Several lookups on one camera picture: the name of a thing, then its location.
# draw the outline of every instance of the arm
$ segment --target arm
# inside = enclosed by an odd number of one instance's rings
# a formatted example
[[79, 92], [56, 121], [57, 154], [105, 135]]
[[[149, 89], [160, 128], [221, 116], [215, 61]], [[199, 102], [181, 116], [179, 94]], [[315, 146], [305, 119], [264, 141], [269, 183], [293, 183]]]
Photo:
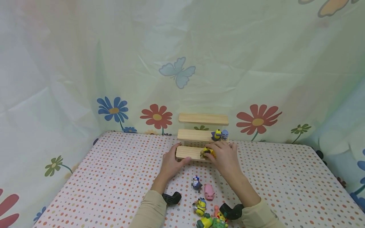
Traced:
[[234, 143], [228, 145], [227, 142], [222, 141], [208, 144], [206, 147], [214, 150], [217, 159], [211, 154], [206, 154], [206, 156], [216, 166], [245, 207], [242, 210], [242, 221], [246, 228], [285, 228], [242, 173], [238, 163], [237, 145]]
[[179, 143], [173, 145], [170, 151], [164, 154], [160, 173], [153, 181], [151, 190], [145, 195], [129, 228], [161, 227], [166, 214], [166, 202], [162, 194], [170, 179], [191, 160], [191, 158], [185, 158], [180, 162], [175, 160], [176, 148], [180, 145]]

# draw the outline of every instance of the polka dot tablecloth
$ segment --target polka dot tablecloth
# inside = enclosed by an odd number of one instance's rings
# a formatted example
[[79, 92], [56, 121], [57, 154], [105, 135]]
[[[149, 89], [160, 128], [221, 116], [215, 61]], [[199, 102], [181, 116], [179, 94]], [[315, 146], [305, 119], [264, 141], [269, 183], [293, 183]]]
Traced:
[[[160, 170], [174, 136], [106, 132], [47, 207], [34, 228], [127, 228]], [[365, 216], [328, 168], [307, 146], [241, 142], [242, 171], [286, 227], [365, 227]], [[214, 205], [233, 207], [237, 196], [209, 163], [191, 162], [166, 188], [182, 194], [168, 207], [162, 227], [196, 227], [192, 203], [204, 194], [191, 187], [193, 175], [211, 184]], [[229, 227], [244, 227], [239, 220]]]

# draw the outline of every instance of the yellow flower center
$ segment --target yellow flower center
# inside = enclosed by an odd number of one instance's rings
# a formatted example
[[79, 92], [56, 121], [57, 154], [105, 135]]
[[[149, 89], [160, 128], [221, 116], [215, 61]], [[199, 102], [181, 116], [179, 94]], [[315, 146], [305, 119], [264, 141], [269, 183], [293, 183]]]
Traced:
[[154, 120], [161, 120], [161, 119], [162, 119], [162, 116], [161, 116], [160, 114], [154, 114], [154, 115], [152, 116], [152, 118], [153, 118]]
[[119, 112], [119, 108], [111, 108], [109, 109], [110, 114], [116, 114]]
[[264, 120], [263, 119], [254, 119], [252, 121], [252, 125], [254, 125], [254, 126], [261, 126], [262, 124], [264, 124]]

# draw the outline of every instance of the yellow toy figure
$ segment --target yellow toy figure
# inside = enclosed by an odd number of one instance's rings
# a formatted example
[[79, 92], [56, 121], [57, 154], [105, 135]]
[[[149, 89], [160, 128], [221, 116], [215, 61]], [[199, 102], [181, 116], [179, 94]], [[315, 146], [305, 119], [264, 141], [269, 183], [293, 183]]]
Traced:
[[212, 228], [227, 228], [227, 219], [222, 212], [219, 211], [217, 205], [214, 206], [214, 218]]
[[210, 214], [204, 213], [203, 218], [196, 223], [197, 228], [209, 228], [213, 225], [213, 219]]
[[215, 132], [211, 132], [212, 134], [212, 140], [213, 141], [219, 141], [221, 136], [222, 136], [222, 132], [218, 129]]
[[207, 208], [207, 202], [205, 201], [204, 198], [200, 197], [196, 202], [193, 203], [193, 210], [200, 217], [204, 215], [206, 208]]
[[200, 151], [200, 156], [207, 157], [207, 156], [204, 155], [205, 153], [209, 153], [209, 154], [213, 155], [216, 158], [215, 153], [214, 153], [214, 150], [212, 150], [212, 149], [210, 149], [208, 147], [204, 147], [204, 149], [202, 149]]

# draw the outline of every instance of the wooden stairs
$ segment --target wooden stairs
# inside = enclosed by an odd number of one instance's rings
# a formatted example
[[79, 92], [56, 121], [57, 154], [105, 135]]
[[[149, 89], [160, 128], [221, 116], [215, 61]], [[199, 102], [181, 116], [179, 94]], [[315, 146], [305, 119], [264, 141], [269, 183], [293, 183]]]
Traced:
[[[201, 113], [180, 113], [179, 122], [216, 125], [216, 126], [229, 125], [228, 116], [226, 115], [213, 115], [213, 114], [201, 114]], [[210, 162], [209, 159], [200, 156], [200, 151], [204, 146], [202, 147], [187, 146], [186, 142], [200, 143], [200, 145], [205, 145], [207, 143], [214, 142], [211, 139], [212, 138], [211, 132], [215, 130], [216, 129], [211, 129], [209, 131], [179, 129], [177, 133], [177, 139], [182, 141], [183, 145], [177, 147], [176, 157], [179, 159], [191, 157], [193, 161]]]

